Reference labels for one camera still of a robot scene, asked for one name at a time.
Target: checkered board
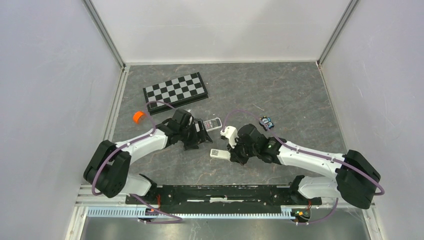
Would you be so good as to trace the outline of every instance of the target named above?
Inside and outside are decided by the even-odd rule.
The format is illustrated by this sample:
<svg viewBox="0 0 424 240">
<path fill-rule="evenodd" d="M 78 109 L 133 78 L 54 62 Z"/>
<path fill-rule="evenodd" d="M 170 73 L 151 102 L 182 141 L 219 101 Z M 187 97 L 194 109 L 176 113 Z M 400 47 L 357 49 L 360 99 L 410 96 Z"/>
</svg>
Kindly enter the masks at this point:
<svg viewBox="0 0 424 240">
<path fill-rule="evenodd" d="M 208 91 L 199 72 L 145 87 L 143 92 L 146 103 L 162 101 L 171 104 L 173 107 L 183 106 L 208 97 Z M 158 102 L 147 106 L 150 115 L 168 109 L 170 109 L 168 106 Z"/>
</svg>

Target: white cable tray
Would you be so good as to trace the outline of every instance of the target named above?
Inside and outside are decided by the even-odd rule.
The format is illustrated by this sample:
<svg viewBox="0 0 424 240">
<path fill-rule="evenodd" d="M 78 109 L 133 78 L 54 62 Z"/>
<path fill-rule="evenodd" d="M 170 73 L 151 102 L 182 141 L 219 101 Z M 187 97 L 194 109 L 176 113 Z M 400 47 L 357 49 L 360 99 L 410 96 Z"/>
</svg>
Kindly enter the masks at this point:
<svg viewBox="0 0 424 240">
<path fill-rule="evenodd" d="M 281 213 L 215 213 L 215 214 L 174 214 L 183 219 L 295 219 L 290 215 L 291 208 L 282 207 Z M 168 216 L 147 215 L 146 207 L 104 207 L 90 206 L 88 208 L 87 217 L 102 217 L 102 218 L 168 218 Z"/>
</svg>

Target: blue and black toy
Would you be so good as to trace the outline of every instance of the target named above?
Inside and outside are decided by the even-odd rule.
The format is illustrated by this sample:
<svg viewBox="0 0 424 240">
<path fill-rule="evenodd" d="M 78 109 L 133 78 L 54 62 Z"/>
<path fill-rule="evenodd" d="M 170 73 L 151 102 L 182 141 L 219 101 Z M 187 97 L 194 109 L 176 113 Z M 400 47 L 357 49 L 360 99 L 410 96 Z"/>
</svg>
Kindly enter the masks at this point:
<svg viewBox="0 0 424 240">
<path fill-rule="evenodd" d="M 269 118 L 267 116 L 261 117 L 259 124 L 262 126 L 262 128 L 265 131 L 267 131 L 267 127 L 265 127 L 265 126 L 268 126 L 269 129 L 272 129 L 274 127 L 274 123 L 271 121 L 271 118 Z"/>
</svg>

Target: orange object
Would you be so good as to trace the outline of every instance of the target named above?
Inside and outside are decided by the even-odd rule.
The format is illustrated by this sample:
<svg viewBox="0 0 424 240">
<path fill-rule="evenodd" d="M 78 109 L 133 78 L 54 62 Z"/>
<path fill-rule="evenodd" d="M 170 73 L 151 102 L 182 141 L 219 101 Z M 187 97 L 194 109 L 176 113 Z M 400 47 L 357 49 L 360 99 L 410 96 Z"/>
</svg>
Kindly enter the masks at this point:
<svg viewBox="0 0 424 240">
<path fill-rule="evenodd" d="M 134 116 L 132 116 L 132 120 L 136 123 L 139 124 L 140 120 L 143 120 L 146 117 L 146 114 L 142 111 L 138 111 L 136 113 L 134 113 Z"/>
</svg>

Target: gray floor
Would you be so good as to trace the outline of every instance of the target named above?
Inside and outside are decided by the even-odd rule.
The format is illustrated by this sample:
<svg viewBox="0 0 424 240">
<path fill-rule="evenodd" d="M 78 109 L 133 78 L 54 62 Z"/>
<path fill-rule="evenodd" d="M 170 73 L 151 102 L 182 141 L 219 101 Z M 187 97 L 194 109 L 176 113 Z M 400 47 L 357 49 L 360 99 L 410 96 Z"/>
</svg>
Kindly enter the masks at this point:
<svg viewBox="0 0 424 240">
<path fill-rule="evenodd" d="M 319 219 L 327 209 L 313 209 Z M 338 209 L 328 220 L 295 226 L 281 219 L 185 219 L 179 224 L 144 225 L 133 218 L 89 217 L 82 240 L 369 240 L 362 210 Z"/>
<path fill-rule="evenodd" d="M 231 110 L 244 109 L 271 117 L 273 130 L 296 144 L 326 152 L 345 151 L 314 62 L 131 66 L 113 141 L 127 140 L 151 129 L 148 120 L 139 125 L 132 121 L 135 112 L 145 109 L 143 87 L 196 72 L 200 72 L 209 98 L 182 107 L 196 118 L 224 120 Z M 169 110 L 153 118 L 160 123 L 172 114 Z M 257 124 L 242 113 L 233 115 L 228 123 L 237 128 Z M 130 172 L 145 174 L 158 184 L 288 184 L 297 175 L 316 176 L 301 168 L 267 164 L 257 158 L 244 166 L 212 159 L 210 149 L 224 150 L 226 142 L 219 138 L 218 130 L 209 134 L 214 140 L 211 144 L 183 151 L 182 143 L 177 143 L 136 161 Z"/>
</svg>

